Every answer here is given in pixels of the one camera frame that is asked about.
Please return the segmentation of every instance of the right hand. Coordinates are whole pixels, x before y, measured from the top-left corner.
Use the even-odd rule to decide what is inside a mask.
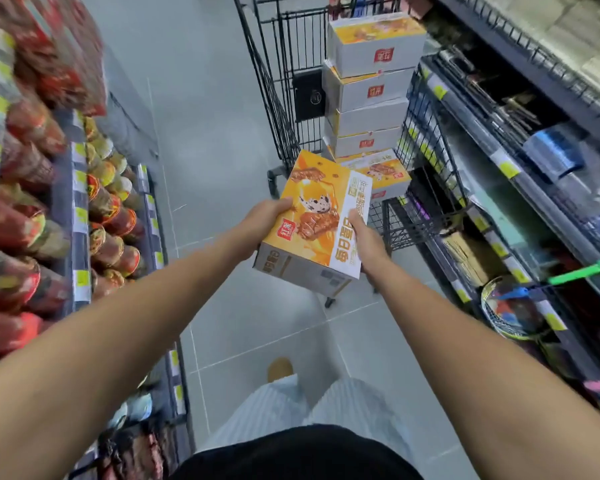
[[[384,247],[384,241],[380,234],[365,224],[356,209],[349,212],[349,222],[351,222],[353,230],[356,231],[358,254],[362,266],[365,272],[373,278],[383,266],[388,262],[391,263],[391,258]]]

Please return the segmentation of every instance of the green handle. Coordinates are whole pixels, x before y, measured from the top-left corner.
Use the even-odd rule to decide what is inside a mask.
[[[552,276],[547,280],[550,285],[562,285],[574,280],[580,280],[582,278],[588,278],[594,274],[600,274],[600,261],[592,266],[583,267],[582,269],[576,269],[570,273],[560,274],[558,276]]]

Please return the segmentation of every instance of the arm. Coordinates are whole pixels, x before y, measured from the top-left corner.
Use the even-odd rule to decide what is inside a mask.
[[[367,274],[481,478],[600,479],[600,412],[521,348],[392,263],[359,215],[350,220]]]
[[[128,285],[0,361],[0,479],[62,478],[290,201]]]

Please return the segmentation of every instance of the hand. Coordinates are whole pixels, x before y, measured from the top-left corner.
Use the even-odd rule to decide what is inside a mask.
[[[380,272],[380,269],[387,262],[391,263],[391,258],[386,253],[386,248],[384,247],[384,241],[380,237],[380,234],[365,224],[355,209],[349,212],[349,222],[351,222],[354,231],[356,231],[358,254],[360,261],[362,261],[362,266],[368,276],[373,279],[376,277],[376,273]]]
[[[242,260],[248,259],[276,224],[278,216],[291,208],[293,199],[263,200],[252,208],[234,229]]]

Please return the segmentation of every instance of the black shirt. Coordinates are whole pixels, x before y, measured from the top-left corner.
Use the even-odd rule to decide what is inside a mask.
[[[204,451],[170,480],[207,479],[422,480],[400,455],[339,426],[291,428],[246,443]]]

